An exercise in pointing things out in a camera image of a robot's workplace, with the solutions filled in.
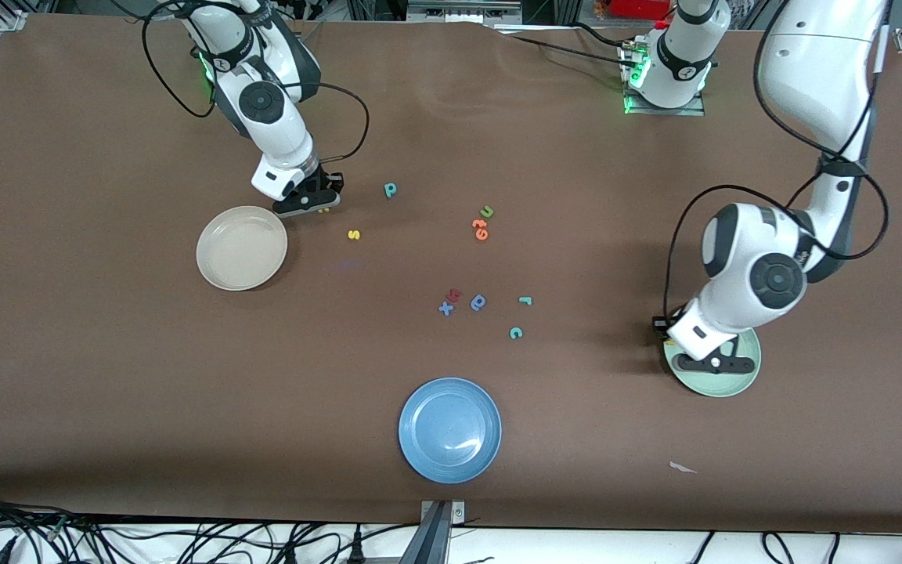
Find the light green plate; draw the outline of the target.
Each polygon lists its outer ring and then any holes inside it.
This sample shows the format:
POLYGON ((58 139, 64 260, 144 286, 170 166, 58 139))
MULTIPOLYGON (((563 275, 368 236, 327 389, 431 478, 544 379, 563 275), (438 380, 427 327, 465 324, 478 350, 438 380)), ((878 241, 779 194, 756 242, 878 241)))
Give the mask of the light green plate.
MULTIPOLYGON (((685 353, 673 340, 666 339, 662 343, 663 356, 673 376, 686 388, 702 396, 726 399, 744 392, 754 383, 759 370, 755 374, 695 374, 694 372, 678 371, 673 368, 673 357, 679 353, 685 353)), ((759 369, 762 363, 761 342, 759 342, 756 330, 748 329, 740 334, 738 339, 738 356, 754 358, 759 369)))

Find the beige brown plate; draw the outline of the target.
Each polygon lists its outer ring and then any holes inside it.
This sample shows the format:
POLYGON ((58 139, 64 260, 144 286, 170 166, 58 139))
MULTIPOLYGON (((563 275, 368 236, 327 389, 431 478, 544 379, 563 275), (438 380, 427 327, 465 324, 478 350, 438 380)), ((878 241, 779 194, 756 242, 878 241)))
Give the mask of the beige brown plate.
POLYGON ((283 266, 289 236, 267 208, 239 206, 216 215, 197 240, 198 271, 225 291, 247 291, 268 282, 283 266))

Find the blue plate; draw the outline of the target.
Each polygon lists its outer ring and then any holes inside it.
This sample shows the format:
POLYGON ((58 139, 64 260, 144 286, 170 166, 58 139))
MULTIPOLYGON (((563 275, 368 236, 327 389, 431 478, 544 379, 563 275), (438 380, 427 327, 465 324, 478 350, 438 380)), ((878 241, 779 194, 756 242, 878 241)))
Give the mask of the blue plate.
POLYGON ((436 484, 464 484, 499 453, 502 420, 489 393, 464 378, 437 378, 408 397, 398 422, 399 446, 410 467, 436 484))

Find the brown table cover sheet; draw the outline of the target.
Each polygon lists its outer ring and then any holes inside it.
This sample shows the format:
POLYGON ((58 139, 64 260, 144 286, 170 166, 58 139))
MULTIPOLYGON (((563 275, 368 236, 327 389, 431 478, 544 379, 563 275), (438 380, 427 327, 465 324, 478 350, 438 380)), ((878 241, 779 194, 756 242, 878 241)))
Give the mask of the brown table cover sheet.
POLYGON ((139 37, 37 15, 0 43, 1 500, 416 522, 455 497, 483 526, 902 532, 902 55, 870 160, 884 242, 759 329, 751 388, 706 399, 649 327, 677 218, 717 183, 786 199, 817 161, 752 96, 758 33, 723 40, 704 117, 652 117, 601 62, 475 23, 326 23, 312 49, 371 132, 337 165, 341 206, 290 219, 285 265, 247 292, 207 284, 196 245, 265 206, 260 153, 180 110, 139 37), (448 376, 502 420, 464 484, 399 446, 408 397, 448 376))

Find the red background object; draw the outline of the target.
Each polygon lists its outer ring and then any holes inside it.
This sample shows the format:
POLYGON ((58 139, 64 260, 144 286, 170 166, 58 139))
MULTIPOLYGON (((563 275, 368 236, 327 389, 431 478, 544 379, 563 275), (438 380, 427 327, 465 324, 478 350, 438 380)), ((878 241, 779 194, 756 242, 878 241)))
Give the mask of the red background object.
POLYGON ((608 13, 631 20, 662 20, 673 0, 608 0, 608 13))

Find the aluminium frame rail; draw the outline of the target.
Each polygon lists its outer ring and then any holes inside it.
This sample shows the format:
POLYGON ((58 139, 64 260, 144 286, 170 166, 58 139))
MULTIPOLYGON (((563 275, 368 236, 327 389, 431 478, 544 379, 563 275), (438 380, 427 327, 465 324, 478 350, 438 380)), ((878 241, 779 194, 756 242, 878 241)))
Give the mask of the aluminium frame rail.
POLYGON ((472 22, 494 27, 522 25, 521 0, 407 0, 411 23, 472 22))

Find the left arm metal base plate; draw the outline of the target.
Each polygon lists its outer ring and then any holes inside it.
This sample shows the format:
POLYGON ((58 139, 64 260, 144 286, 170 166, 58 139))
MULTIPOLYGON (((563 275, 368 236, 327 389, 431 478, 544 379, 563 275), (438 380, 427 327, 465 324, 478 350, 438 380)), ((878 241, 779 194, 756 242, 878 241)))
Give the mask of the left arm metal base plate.
POLYGON ((624 114, 662 115, 662 117, 704 117, 705 104, 702 94, 697 92, 682 107, 665 108, 649 103, 634 89, 623 90, 624 114))

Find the aluminium profile post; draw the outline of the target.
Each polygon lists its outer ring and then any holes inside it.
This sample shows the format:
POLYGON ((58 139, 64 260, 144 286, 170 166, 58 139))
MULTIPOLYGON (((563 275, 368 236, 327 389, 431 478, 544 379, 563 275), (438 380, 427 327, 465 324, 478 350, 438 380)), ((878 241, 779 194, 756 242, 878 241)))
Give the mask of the aluminium profile post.
POLYGON ((465 523, 464 500, 424 501, 421 522, 399 564, 447 564, 450 535, 465 523))

